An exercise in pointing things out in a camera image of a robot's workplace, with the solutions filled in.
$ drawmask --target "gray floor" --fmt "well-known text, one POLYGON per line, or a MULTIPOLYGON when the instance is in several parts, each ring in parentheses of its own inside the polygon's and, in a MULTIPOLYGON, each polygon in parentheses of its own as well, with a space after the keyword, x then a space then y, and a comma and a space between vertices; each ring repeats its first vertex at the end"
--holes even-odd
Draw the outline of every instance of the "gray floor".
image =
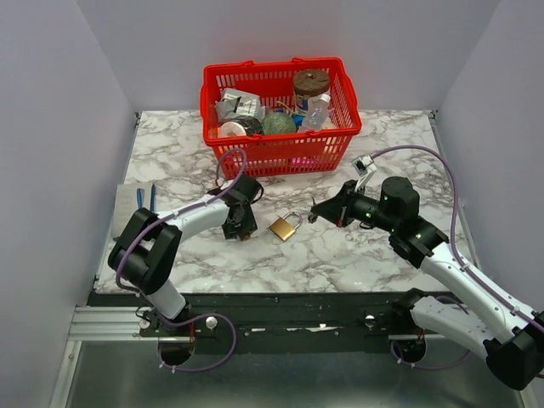
MULTIPOLYGON (((452 361, 455 344, 435 340, 426 361, 452 361)), ((196 356, 195 366, 217 359, 196 356)), ((387 354, 237 355, 214 371, 159 370, 149 343, 88 343, 69 407, 522 407, 519 393, 472 358, 454 370, 415 371, 387 354)))

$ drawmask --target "brown lid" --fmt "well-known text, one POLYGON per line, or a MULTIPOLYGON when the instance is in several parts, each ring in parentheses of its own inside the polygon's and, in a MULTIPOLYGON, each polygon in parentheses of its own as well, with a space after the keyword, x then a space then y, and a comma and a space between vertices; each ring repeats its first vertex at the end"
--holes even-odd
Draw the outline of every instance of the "brown lid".
POLYGON ((295 74, 292 86, 297 95, 317 96, 329 90, 331 78, 322 70, 304 70, 295 74))

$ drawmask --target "white marble tabletop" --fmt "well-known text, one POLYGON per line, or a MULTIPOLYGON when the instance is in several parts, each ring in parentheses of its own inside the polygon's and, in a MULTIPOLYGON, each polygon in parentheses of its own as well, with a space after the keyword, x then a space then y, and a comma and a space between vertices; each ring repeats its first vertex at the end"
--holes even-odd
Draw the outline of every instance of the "white marble tabletop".
MULTIPOLYGON (((424 145, 436 149, 427 115, 421 111, 362 111, 362 132, 354 137, 337 170, 260 178, 264 196, 254 204, 258 231, 249 241, 226 241, 221 228, 209 229, 180 246, 170 279, 180 292, 391 292, 418 287, 445 288, 414 269, 388 245, 387 234, 339 229, 325 220, 304 224, 287 242, 268 230, 278 217, 295 211, 304 217, 312 197, 334 196, 357 174, 351 160, 391 145, 424 145)), ((156 210, 181 207, 213 187, 217 160, 202 140, 199 113, 144 112, 134 141, 125 183, 154 182, 156 210)), ((379 197, 391 175, 409 178, 421 196, 420 214, 443 231, 451 220, 451 190, 445 171, 421 151, 402 150, 377 159, 379 172, 367 191, 379 197)), ((469 255, 458 227, 459 247, 469 255)), ((106 256, 113 247, 106 243, 106 256)), ((98 293, 123 292, 105 260, 99 267, 98 293)))

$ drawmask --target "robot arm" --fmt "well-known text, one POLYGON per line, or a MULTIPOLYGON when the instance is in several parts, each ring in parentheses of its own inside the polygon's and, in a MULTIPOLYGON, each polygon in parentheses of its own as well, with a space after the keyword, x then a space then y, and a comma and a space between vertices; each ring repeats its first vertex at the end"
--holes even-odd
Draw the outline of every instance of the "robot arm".
MULTIPOLYGON (((361 179, 366 176, 369 159, 365 165, 363 159, 354 161, 361 179)), ((419 194, 407 178, 387 178, 379 200, 366 196, 360 186, 361 182, 355 180, 344 183, 335 197, 312 207, 309 222, 322 217, 343 228, 357 220, 361 228, 387 231, 389 244, 399 256, 450 288, 471 309, 465 314, 421 294, 411 297, 406 319, 460 343, 485 359, 506 385, 523 389, 544 368, 544 335, 491 296, 464 270, 466 267, 461 267, 447 236, 419 216, 419 194)), ((544 313, 537 314, 462 260, 517 311, 544 324, 544 313)))
MULTIPOLYGON (((222 189, 208 191, 199 201, 209 202, 226 187, 227 184, 222 189)), ((223 228, 225 239, 249 239, 251 233, 257 230, 251 204, 262 188, 257 180, 242 174, 220 200, 184 212, 158 225, 144 238, 145 241, 152 241, 150 248, 139 244, 128 255, 121 277, 142 292, 165 317, 176 319, 187 304, 169 279, 179 244, 204 230, 219 226, 223 228)), ((108 265, 117 271, 123 255, 140 232, 173 211, 157 214, 145 208, 136 211, 111 251, 108 265)))

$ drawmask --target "gray wall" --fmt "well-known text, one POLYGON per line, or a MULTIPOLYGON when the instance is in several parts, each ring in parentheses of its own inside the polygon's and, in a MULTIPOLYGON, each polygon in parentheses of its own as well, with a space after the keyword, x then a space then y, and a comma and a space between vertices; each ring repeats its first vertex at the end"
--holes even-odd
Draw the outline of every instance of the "gray wall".
MULTIPOLYGON (((543 20, 542 0, 503 0, 438 120, 484 271, 539 311, 544 309, 543 20)), ((541 403, 543 385, 537 388, 541 403)))
POLYGON ((0 406, 45 407, 88 294, 133 109, 72 0, 0 13, 0 406))
POLYGON ((78 0, 138 109, 198 106, 206 65, 344 59, 360 107, 433 108, 499 0, 78 0))

